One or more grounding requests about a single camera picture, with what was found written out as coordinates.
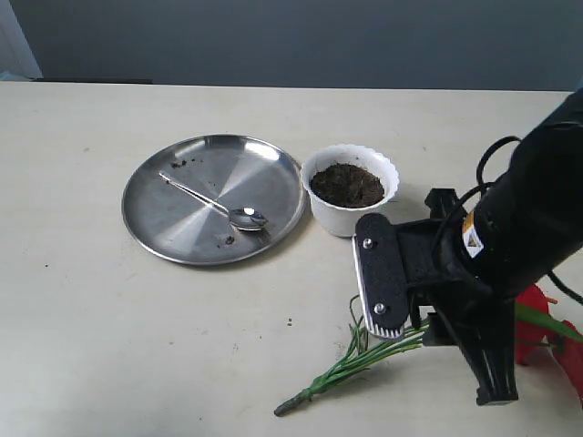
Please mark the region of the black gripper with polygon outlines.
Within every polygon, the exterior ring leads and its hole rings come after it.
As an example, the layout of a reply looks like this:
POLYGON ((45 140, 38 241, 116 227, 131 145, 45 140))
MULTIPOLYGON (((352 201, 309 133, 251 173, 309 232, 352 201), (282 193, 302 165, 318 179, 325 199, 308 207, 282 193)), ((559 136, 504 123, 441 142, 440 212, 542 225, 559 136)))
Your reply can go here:
POLYGON ((476 404, 518 400, 515 378, 515 302, 480 273, 465 248, 469 217, 452 188, 433 188, 430 218, 396 227, 410 315, 429 305, 426 346, 455 345, 476 377, 476 404))

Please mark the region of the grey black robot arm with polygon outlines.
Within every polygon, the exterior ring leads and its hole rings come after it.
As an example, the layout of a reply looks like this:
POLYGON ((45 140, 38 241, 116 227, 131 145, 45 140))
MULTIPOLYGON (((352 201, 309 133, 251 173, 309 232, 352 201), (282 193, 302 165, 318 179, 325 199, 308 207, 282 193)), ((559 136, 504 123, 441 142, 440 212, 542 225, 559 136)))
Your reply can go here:
POLYGON ((477 403, 517 399, 518 295, 582 246, 582 95, 574 92, 524 138, 506 172, 479 180, 479 201, 435 188, 427 219, 360 220, 361 295, 372 323, 400 331, 433 307, 427 345, 455 345, 478 382, 477 403))

